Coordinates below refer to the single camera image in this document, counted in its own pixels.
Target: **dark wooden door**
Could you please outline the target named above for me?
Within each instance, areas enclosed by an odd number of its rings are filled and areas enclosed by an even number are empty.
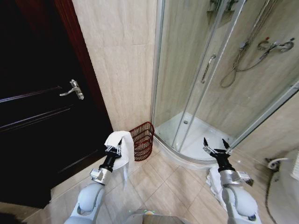
[[[41,208],[112,127],[71,0],[3,0],[0,25],[0,201]]]

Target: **folded white cloth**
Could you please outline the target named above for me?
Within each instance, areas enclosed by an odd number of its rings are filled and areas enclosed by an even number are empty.
[[[226,204],[222,199],[222,185],[220,180],[220,174],[218,172],[219,166],[213,166],[210,168],[210,172],[206,177],[206,183],[210,186],[211,192],[214,194],[215,198],[219,201],[220,205],[226,209]]]
[[[115,160],[113,170],[122,168],[125,180],[125,187],[128,181],[129,169],[134,169],[134,142],[130,132],[119,131],[111,133],[106,142],[105,146],[117,147],[121,141],[121,158]]]

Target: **marble wall tile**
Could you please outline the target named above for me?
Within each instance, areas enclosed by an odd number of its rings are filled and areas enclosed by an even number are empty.
[[[115,131],[150,119],[153,45],[105,47],[90,51]]]
[[[273,113],[237,148],[260,163],[265,158],[283,157],[299,147],[299,94],[296,93]]]
[[[73,0],[86,45],[154,44],[156,4],[148,0]]]
[[[113,129],[149,121],[157,1],[73,4]]]

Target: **faucet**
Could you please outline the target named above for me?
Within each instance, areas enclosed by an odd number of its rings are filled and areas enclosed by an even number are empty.
[[[265,45],[269,43],[268,39],[269,38],[267,37],[265,40],[259,42],[259,44],[257,45],[258,50],[265,50],[265,53],[263,53],[263,55],[260,57],[260,60],[263,60],[273,49],[278,49],[280,50],[280,52],[287,52],[290,49],[292,49],[295,45],[293,42],[295,38],[292,38],[289,41],[282,44],[278,42],[273,42],[270,46],[267,47]]]

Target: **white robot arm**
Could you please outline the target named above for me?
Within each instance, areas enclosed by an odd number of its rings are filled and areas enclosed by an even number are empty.
[[[251,178],[247,173],[236,171],[232,167],[228,161],[232,149],[224,139],[222,141],[226,150],[210,148],[205,138],[203,149],[218,162],[223,186],[222,198],[228,211],[228,224],[261,224],[257,203],[242,186],[243,182],[250,182]]]
[[[121,157],[120,144],[118,146],[108,147],[104,163],[99,169],[92,169],[90,176],[95,183],[80,191],[77,204],[64,224],[96,224],[105,194],[105,185],[109,182],[115,160]]]

